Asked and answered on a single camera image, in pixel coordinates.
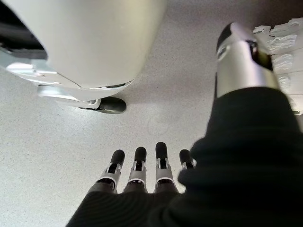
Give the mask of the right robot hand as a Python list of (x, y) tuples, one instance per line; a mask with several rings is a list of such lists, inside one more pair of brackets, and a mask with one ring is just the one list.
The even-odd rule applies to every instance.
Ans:
[(115, 194), (108, 173), (84, 197), (70, 227), (300, 227), (303, 134), (272, 61), (238, 23), (218, 38), (215, 95), (205, 136), (180, 153), (179, 193), (166, 146), (156, 146), (157, 190), (132, 180)]

